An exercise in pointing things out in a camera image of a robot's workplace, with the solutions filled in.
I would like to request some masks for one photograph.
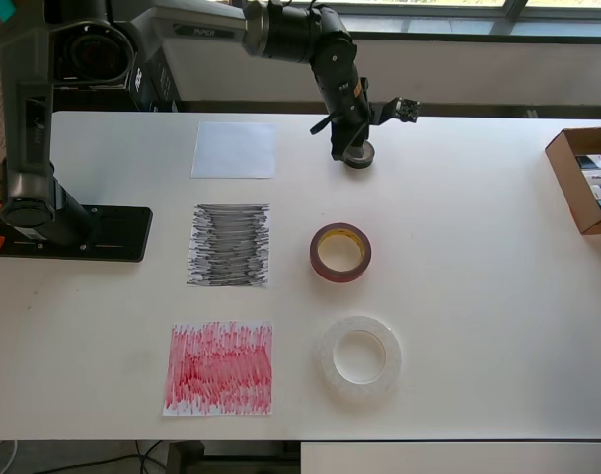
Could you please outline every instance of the window sill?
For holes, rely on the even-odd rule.
[[[341,15],[357,40],[601,44],[601,21]]]

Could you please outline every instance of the black scribbles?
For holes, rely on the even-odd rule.
[[[266,286],[269,204],[199,204],[194,207],[188,284]]]

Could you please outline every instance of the wall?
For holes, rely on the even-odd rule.
[[[358,40],[370,98],[448,104],[601,105],[601,45]],[[320,101],[310,67],[240,45],[165,43],[187,101]]]

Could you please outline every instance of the red scribbles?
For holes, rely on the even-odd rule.
[[[271,413],[271,323],[173,328],[165,415]]]

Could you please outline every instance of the clear tape roll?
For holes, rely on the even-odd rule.
[[[335,361],[336,348],[341,339],[352,331],[365,331],[383,346],[385,362],[379,374],[368,382],[354,382],[344,377]],[[365,400],[383,395],[390,390],[401,374],[401,346],[394,333],[376,319],[367,316],[344,318],[331,326],[320,341],[320,367],[329,384],[342,396]]]

